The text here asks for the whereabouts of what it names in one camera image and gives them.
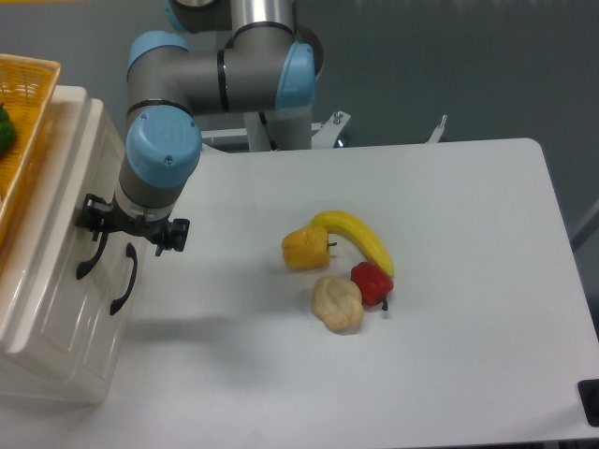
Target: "banana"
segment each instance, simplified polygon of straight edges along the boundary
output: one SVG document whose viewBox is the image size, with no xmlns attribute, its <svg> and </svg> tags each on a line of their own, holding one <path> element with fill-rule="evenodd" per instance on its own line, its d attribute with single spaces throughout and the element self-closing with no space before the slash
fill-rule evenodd
<svg viewBox="0 0 599 449">
<path fill-rule="evenodd" d="M 364 253 L 366 258 L 393 277 L 393 260 L 385 245 L 358 217 L 342 210 L 325 210 L 317 213 L 311 225 L 324 226 L 332 234 L 347 237 Z"/>
</svg>

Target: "woven basket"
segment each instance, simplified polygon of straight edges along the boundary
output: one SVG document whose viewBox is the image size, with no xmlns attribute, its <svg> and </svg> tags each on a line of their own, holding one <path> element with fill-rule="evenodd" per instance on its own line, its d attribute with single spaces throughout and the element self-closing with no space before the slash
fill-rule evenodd
<svg viewBox="0 0 599 449">
<path fill-rule="evenodd" d="M 0 247 L 16 212 L 25 209 L 43 157 L 46 146 L 37 145 L 37 137 L 60 70 L 55 62 L 0 54 L 0 103 L 17 131 L 15 144 L 0 155 Z"/>
</svg>

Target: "black handle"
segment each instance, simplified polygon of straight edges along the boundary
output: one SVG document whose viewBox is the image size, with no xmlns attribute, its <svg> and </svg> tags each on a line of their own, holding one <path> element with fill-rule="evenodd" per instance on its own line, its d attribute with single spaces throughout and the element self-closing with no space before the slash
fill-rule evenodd
<svg viewBox="0 0 599 449">
<path fill-rule="evenodd" d="M 127 291 L 124 292 L 124 295 L 119 297 L 118 299 L 114 299 L 110 304 L 110 315 L 114 315 L 117 311 L 123 308 L 125 302 L 131 296 L 131 292 L 133 291 L 133 285 L 135 284 L 135 279 L 138 276 L 138 253 L 135 251 L 135 246 L 131 243 L 127 243 L 127 248 L 125 251 L 127 257 L 133 260 L 133 271 L 131 272 L 131 279 L 129 279 L 129 285 L 127 286 Z"/>
<path fill-rule="evenodd" d="M 77 280 L 80 281 L 85 276 L 90 274 L 92 269 L 94 269 L 95 264 L 97 264 L 100 257 L 102 257 L 102 253 L 104 253 L 104 249 L 106 248 L 106 242 L 109 241 L 109 233 L 103 232 L 102 237 L 100 238 L 100 243 L 97 245 L 97 250 L 95 251 L 94 257 L 90 260 L 86 260 L 85 262 L 81 262 L 77 265 Z"/>
</svg>

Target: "white table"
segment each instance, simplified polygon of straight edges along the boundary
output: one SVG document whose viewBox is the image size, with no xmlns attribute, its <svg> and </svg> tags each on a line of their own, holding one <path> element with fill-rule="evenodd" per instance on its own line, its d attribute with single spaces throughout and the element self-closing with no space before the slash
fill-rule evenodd
<svg viewBox="0 0 599 449">
<path fill-rule="evenodd" d="M 577 382 L 599 347 L 541 149 L 530 140 L 206 154 L 146 258 L 106 402 L 0 398 L 0 447 L 388 448 L 599 437 Z M 327 331 L 279 244 L 354 212 L 398 273 L 389 312 Z"/>
</svg>

